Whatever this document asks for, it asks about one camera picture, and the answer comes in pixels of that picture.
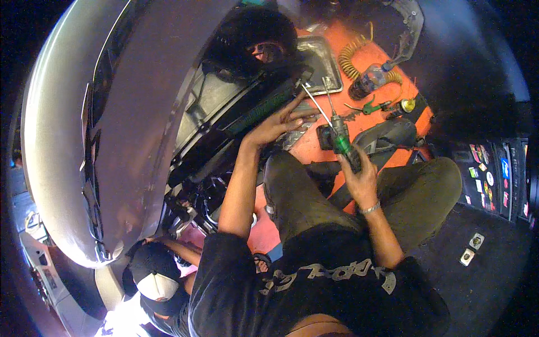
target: orange floor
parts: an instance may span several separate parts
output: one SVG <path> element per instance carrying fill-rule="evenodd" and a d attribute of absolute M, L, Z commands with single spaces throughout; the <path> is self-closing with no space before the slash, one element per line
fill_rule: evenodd
<path fill-rule="evenodd" d="M 308 35 L 309 32 L 298 30 L 298 35 Z M 346 44 L 353 39 L 354 35 L 351 35 L 346 31 L 344 26 L 339 22 L 336 22 L 333 26 L 329 27 L 324 34 L 325 38 L 329 41 L 335 59 L 337 58 L 340 50 L 346 46 Z M 374 29 L 374 36 L 376 40 L 376 27 Z M 373 63 L 382 64 L 389 59 L 389 56 L 374 42 L 370 43 L 356 52 L 352 59 L 352 63 L 359 71 L 364 71 L 369 65 Z M 408 77 L 404 72 L 399 68 L 395 67 L 393 70 L 399 72 L 403 78 L 403 91 L 400 95 L 400 99 L 403 98 L 414 98 L 418 94 L 418 90 L 414 85 L 413 74 L 410 74 Z M 362 101 L 352 101 L 348 96 L 348 87 L 351 85 L 351 80 L 348 79 L 342 72 L 341 77 L 344 84 L 344 89 L 340 93 L 331 94 L 331 99 L 339 115 L 348 115 L 350 109 L 344 105 L 347 103 L 351 106 L 362 107 L 366 102 L 372 99 L 372 95 L 368 95 Z M 373 105 L 380 104 L 382 102 L 393 100 L 400 91 L 398 84 L 389 83 L 380 89 L 374 92 L 375 101 Z M 328 98 L 325 95 L 316 96 L 316 101 L 320 104 L 324 111 L 330 112 L 330 106 Z M 376 124 L 382 123 L 384 119 L 384 113 L 381 111 L 376 111 L 371 115 L 358 115 L 356 120 L 352 122 L 347 122 L 348 129 L 350 132 L 350 139 L 354 139 L 357 134 L 361 131 L 366 130 L 370 127 L 373 127 Z M 416 127 L 418 134 L 421 136 L 426 135 L 430 128 L 430 117 L 432 112 L 429 107 L 425 108 L 421 117 L 416 122 Z M 316 136 L 316 128 L 319 125 L 325 124 L 326 121 L 324 118 L 320 117 L 318 121 L 307 131 L 305 134 L 297 141 L 297 143 L 292 147 L 290 153 L 294 155 L 300 162 L 307 164 L 311 162 L 322 162 L 322 161 L 333 161 L 336 160 L 335 154 L 332 151 L 322 151 L 320 149 L 318 139 Z M 425 150 L 421 150 L 422 153 L 429 158 L 429 154 Z M 387 162 L 384 167 L 395 167 L 406 165 L 408 159 L 410 158 L 411 151 L 399 149 L 393 155 L 393 157 Z M 335 192 L 339 187 L 344 183 L 344 177 L 342 172 L 335 179 Z M 264 197 L 264 192 L 262 186 L 257 187 L 257 198 L 255 202 L 255 213 L 258 216 L 258 222 L 251 229 L 251 235 L 249 236 L 248 245 L 252 252 L 263 252 L 266 253 L 272 250 L 275 246 L 280 243 L 279 233 L 275 224 L 270 220 L 268 214 L 266 213 L 264 206 L 266 205 L 266 199 Z M 347 212 L 352 211 L 352 203 L 348 205 L 345 209 Z"/>

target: black t-shirt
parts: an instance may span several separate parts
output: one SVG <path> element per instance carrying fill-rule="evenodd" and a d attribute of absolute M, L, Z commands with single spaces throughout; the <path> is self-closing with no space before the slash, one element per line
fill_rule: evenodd
<path fill-rule="evenodd" d="M 148 315 L 150 322 L 153 326 L 175 337 L 190 337 L 189 328 L 187 323 L 188 317 L 188 304 L 186 303 L 182 307 L 177 315 L 172 315 L 167 319 L 162 319 L 154 315 L 153 310 L 149 308 L 146 303 L 141 299 L 140 306 L 144 309 L 144 312 Z"/>
<path fill-rule="evenodd" d="M 327 314 L 358 336 L 436 336 L 447 306 L 412 257 L 375 265 L 367 237 L 335 224 L 307 230 L 256 274 L 245 240 L 206 237 L 189 304 L 192 336 L 284 336 L 301 319 Z"/>

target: metal tray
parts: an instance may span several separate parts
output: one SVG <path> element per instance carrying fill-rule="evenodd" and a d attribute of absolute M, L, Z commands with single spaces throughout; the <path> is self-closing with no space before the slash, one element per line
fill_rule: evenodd
<path fill-rule="evenodd" d="M 337 61 L 331 52 L 329 43 L 324 37 L 309 35 L 298 38 L 298 50 L 307 65 L 313 67 L 314 74 L 306 86 L 314 95 L 325 94 L 322 77 L 329 77 L 329 93 L 340 92 L 343 89 L 341 72 Z"/>

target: baseball cap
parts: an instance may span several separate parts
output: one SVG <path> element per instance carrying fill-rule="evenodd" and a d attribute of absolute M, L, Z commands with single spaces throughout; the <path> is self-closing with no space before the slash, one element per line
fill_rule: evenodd
<path fill-rule="evenodd" d="M 130 269 L 141 301 L 154 312 L 175 315 L 189 302 L 174 257 L 162 243 L 150 242 L 137 249 Z"/>

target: bracelet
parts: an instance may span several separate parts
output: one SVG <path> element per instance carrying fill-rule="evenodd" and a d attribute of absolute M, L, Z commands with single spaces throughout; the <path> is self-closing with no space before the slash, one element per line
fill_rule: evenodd
<path fill-rule="evenodd" d="M 373 211 L 375 211 L 375 210 L 377 210 L 379 208 L 380 208 L 380 200 L 378 200 L 376 205 L 374 205 L 373 207 L 367 208 L 367 209 L 360 209 L 359 212 L 360 212 L 360 214 L 365 215 L 365 214 L 369 214 L 369 213 L 371 213 L 371 212 L 373 212 Z"/>

